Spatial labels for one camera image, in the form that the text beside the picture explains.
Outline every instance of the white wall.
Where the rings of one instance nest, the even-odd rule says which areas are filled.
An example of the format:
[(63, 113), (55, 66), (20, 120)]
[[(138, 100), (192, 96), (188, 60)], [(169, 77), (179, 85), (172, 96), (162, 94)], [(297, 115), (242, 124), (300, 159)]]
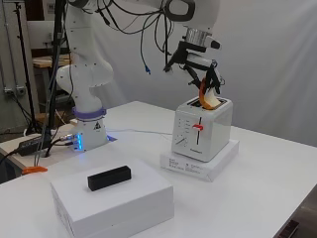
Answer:
[[(131, 11), (149, 10), (120, 3)], [(218, 61), (226, 79), (222, 96), (235, 104), (234, 125), (317, 146), (317, 1), (222, 0), (221, 4), (214, 37), (223, 50), (210, 50), (207, 57)], [(119, 11), (115, 16), (122, 27), (133, 19)], [(140, 19), (130, 30), (142, 25)], [(162, 72), (164, 59), (155, 46), (153, 28), (145, 34), (145, 58), (152, 70), (147, 75), (140, 35), (115, 32), (100, 17), (95, 17), (94, 27), (100, 52), (115, 70), (105, 95), (110, 106), (140, 100), (175, 109), (197, 95), (177, 65), (173, 76)], [(171, 51), (184, 33), (176, 26)]]

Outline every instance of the white table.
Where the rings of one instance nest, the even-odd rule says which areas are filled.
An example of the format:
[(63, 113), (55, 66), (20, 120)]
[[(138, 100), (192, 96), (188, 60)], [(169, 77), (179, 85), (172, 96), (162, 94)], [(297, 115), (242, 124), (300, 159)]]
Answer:
[[(109, 110), (105, 125), (171, 133), (173, 115), (133, 102)], [(119, 140), (105, 151), (120, 150), (142, 159), (174, 185), (174, 219), (134, 238), (270, 238), (317, 183), (317, 148), (235, 127), (232, 138), (241, 141), (240, 154), (213, 183), (159, 168), (159, 154), (170, 148), (168, 135), (110, 134)], [(88, 153), (107, 157), (100, 149)], [(85, 158), (81, 154), (50, 166), (45, 174), (0, 185), (0, 237), (66, 237), (53, 211), (50, 180), (98, 166)]]

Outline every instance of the black rectangular object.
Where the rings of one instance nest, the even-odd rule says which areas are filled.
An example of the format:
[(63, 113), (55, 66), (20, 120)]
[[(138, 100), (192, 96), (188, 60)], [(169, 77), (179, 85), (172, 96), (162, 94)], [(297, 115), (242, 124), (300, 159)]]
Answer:
[(88, 186), (90, 190), (95, 191), (130, 179), (131, 170), (129, 167), (124, 166), (112, 171), (107, 171), (88, 177)]
[[(41, 140), (42, 140), (41, 137), (36, 137), (28, 141), (20, 142), (18, 153), (20, 154), (20, 156), (24, 157), (24, 156), (30, 155), (31, 153), (36, 152), (38, 150), (38, 145), (41, 142)], [(51, 141), (52, 141), (51, 138), (46, 137), (44, 139), (42, 149), (48, 148), (51, 144)]]

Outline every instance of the sticker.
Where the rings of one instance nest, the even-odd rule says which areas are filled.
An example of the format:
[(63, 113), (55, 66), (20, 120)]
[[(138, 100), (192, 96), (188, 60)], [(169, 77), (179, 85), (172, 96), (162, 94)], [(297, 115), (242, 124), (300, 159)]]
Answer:
[(99, 122), (97, 122), (96, 125), (95, 125), (94, 130), (98, 130), (98, 129), (100, 129), (100, 128), (101, 128), (101, 126), (100, 126)]
[(171, 158), (168, 160), (168, 167), (173, 171), (179, 171), (201, 178), (206, 177), (209, 173), (209, 170), (206, 168)]

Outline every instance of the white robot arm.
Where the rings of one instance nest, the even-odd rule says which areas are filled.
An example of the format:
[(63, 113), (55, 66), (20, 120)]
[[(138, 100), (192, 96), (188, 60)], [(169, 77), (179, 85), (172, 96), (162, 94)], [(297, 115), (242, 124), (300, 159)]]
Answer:
[[(74, 114), (78, 124), (72, 134), (75, 135), (74, 149), (78, 151), (91, 150), (108, 142), (102, 120), (106, 110), (101, 100), (94, 95), (93, 89), (110, 82), (113, 79), (113, 69), (96, 51), (91, 15), (85, 13), (97, 11), (98, 1), (68, 0), (65, 25), (72, 53), (72, 66), (61, 68), (56, 76), (58, 85), (68, 93), (72, 92), (75, 102)], [(193, 69), (207, 71), (204, 93), (212, 87), (219, 92), (220, 78), (215, 63), (193, 52), (203, 54), (207, 48), (220, 49), (220, 44), (212, 38), (220, 0), (126, 1), (163, 9), (169, 20), (187, 27), (184, 41), (179, 43), (177, 51), (164, 70), (170, 71), (174, 63), (183, 64), (183, 69), (193, 77), (192, 83), (198, 88), (201, 88), (201, 82)], [(106, 0), (105, 3), (111, 4), (112, 0)]]

